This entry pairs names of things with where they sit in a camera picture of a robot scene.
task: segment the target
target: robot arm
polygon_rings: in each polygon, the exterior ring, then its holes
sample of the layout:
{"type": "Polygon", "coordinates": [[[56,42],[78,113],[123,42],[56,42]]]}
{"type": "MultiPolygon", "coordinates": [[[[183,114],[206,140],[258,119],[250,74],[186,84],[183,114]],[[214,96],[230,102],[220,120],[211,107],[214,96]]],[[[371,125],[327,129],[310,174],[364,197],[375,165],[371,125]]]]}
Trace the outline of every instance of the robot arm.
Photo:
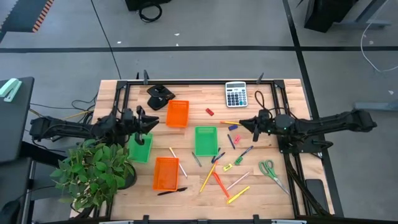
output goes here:
{"type": "Polygon", "coordinates": [[[74,138],[98,138],[106,140],[115,139],[118,136],[138,133],[135,140],[138,144],[144,144],[142,134],[147,134],[159,123],[156,116],[145,115],[141,106],[137,107],[137,117],[131,109],[123,111],[121,119],[110,114],[98,119],[95,124],[81,124],[64,121],[52,117],[41,117],[30,122],[32,125],[29,134],[33,140],[40,141],[54,136],[65,136],[74,138]]]}
{"type": "Polygon", "coordinates": [[[289,114],[278,114],[271,117],[269,110],[259,111],[259,116],[239,121],[246,129],[254,134],[253,141],[257,141],[260,133],[276,134],[289,138],[294,143],[299,139],[318,134],[350,130],[369,132],[377,126],[367,111],[352,110],[320,119],[297,119],[289,114]]]}

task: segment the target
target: plant pot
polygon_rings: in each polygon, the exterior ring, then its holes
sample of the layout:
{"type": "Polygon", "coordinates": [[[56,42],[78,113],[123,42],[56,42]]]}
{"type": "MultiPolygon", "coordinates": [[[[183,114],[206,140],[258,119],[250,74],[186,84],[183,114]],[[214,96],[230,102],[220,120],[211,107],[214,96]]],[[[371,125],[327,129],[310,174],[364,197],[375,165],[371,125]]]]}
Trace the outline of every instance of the plant pot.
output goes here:
{"type": "Polygon", "coordinates": [[[118,190],[128,189],[129,187],[133,186],[137,182],[137,172],[133,166],[131,166],[131,168],[134,171],[134,175],[129,173],[129,175],[126,178],[126,183],[124,184],[124,187],[120,187],[120,188],[118,188],[118,190]]]}

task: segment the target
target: calculator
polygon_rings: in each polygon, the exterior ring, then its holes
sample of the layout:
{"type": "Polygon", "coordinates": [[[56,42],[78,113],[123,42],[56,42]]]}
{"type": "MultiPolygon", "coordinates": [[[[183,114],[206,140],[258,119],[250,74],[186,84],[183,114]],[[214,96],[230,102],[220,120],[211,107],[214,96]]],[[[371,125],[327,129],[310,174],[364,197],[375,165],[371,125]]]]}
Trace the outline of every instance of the calculator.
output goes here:
{"type": "Polygon", "coordinates": [[[245,107],[248,106],[248,97],[246,95],[245,82],[225,83],[225,99],[227,107],[245,107]]]}

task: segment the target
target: green basket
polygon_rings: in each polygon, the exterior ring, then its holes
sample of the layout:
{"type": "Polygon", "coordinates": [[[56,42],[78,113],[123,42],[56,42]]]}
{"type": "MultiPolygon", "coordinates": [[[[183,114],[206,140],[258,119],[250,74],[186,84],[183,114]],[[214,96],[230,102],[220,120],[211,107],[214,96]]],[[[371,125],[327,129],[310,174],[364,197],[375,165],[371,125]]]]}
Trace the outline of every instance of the green basket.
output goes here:
{"type": "Polygon", "coordinates": [[[198,126],[195,127],[195,155],[217,156],[217,127],[198,126]]]}
{"type": "Polygon", "coordinates": [[[138,145],[136,140],[134,140],[134,137],[134,134],[130,136],[128,159],[131,159],[134,162],[147,163],[154,135],[152,133],[143,134],[142,139],[144,140],[144,144],[142,146],[138,145]]]}

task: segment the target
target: yellow pencil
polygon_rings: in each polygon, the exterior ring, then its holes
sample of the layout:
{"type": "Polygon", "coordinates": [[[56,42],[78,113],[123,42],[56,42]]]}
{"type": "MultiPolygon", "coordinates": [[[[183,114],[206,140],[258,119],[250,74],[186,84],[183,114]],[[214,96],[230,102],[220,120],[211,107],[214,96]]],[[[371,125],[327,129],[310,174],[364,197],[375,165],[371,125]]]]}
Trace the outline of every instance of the yellow pencil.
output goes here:
{"type": "Polygon", "coordinates": [[[245,189],[237,193],[234,197],[231,197],[228,201],[226,201],[227,204],[233,202],[235,199],[237,199],[241,194],[243,194],[245,191],[249,190],[250,186],[247,186],[245,189]]]}
{"type": "Polygon", "coordinates": [[[207,175],[205,182],[204,182],[203,185],[201,186],[199,193],[205,188],[205,185],[207,184],[207,181],[209,180],[209,178],[210,178],[210,176],[211,176],[211,173],[213,173],[213,170],[214,170],[214,168],[216,167],[217,162],[218,162],[218,161],[216,161],[216,162],[213,164],[213,167],[211,168],[211,170],[210,170],[210,172],[209,172],[209,175],[207,175]]]}
{"type": "Polygon", "coordinates": [[[220,121],[221,124],[236,124],[236,125],[242,125],[239,124],[238,122],[232,122],[232,121],[220,121]]]}

